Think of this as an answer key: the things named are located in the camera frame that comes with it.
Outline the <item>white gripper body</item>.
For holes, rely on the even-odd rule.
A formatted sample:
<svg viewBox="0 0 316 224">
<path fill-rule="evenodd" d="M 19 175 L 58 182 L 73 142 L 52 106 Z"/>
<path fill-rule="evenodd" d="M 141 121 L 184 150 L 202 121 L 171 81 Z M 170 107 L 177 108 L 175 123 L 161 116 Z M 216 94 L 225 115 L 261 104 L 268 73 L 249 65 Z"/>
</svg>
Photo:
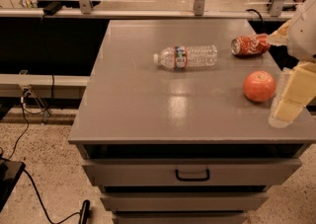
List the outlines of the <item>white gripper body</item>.
<svg viewBox="0 0 316 224">
<path fill-rule="evenodd" d="M 316 0 L 295 11 L 287 31 L 287 52 L 300 61 L 316 61 Z"/>
</svg>

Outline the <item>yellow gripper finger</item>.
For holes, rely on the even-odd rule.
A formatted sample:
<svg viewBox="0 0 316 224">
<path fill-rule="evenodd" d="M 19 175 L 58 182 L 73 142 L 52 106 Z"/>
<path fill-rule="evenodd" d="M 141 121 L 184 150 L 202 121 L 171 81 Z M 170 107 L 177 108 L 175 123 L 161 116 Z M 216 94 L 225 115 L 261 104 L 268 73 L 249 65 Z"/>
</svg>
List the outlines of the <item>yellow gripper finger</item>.
<svg viewBox="0 0 316 224">
<path fill-rule="evenodd" d="M 287 43 L 287 33 L 289 26 L 291 24 L 291 20 L 286 21 L 282 24 L 276 31 L 268 36 L 267 42 L 270 45 L 274 46 L 282 46 Z"/>
<path fill-rule="evenodd" d="M 269 124 L 275 128 L 291 125 L 316 97 L 316 63 L 299 62 L 279 74 Z"/>
</svg>

